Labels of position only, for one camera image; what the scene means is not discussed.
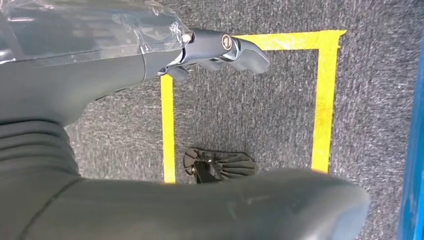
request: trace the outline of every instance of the black plastic part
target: black plastic part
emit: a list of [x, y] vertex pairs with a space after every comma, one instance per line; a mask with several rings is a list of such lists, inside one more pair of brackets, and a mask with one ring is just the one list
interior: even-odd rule
[[189, 148], [183, 158], [185, 172], [197, 184], [216, 183], [255, 174], [255, 162], [245, 153]]

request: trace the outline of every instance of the gray carpet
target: gray carpet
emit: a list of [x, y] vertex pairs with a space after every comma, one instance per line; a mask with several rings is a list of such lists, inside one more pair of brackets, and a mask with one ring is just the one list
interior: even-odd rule
[[[339, 51], [330, 173], [369, 191], [360, 239], [395, 238], [424, 20], [420, 0], [161, 1], [185, 23], [232, 34], [347, 30]], [[310, 166], [317, 51], [269, 52], [263, 75], [196, 68], [175, 82], [177, 181], [186, 148], [246, 152], [261, 171]], [[88, 106], [67, 130], [84, 176], [161, 181], [160, 84]]]

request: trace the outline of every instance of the screw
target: screw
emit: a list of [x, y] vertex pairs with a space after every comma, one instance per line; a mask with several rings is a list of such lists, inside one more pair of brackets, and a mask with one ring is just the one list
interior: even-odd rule
[[231, 39], [230, 35], [224, 34], [222, 36], [222, 46], [227, 51], [233, 47], [233, 40]]

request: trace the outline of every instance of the blue panel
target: blue panel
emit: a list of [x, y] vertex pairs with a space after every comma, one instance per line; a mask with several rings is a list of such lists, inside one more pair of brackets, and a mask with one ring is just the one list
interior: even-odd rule
[[423, 240], [424, 226], [424, 35], [415, 84], [415, 96], [406, 156], [398, 240]]

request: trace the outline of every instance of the gray robot arm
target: gray robot arm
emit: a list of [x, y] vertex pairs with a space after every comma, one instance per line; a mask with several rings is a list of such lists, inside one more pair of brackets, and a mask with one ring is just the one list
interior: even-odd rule
[[367, 193], [310, 170], [205, 185], [81, 177], [63, 126], [89, 102], [158, 75], [185, 79], [189, 65], [263, 73], [269, 60], [226, 33], [185, 31], [155, 4], [2, 4], [0, 239], [349, 240], [361, 229]]

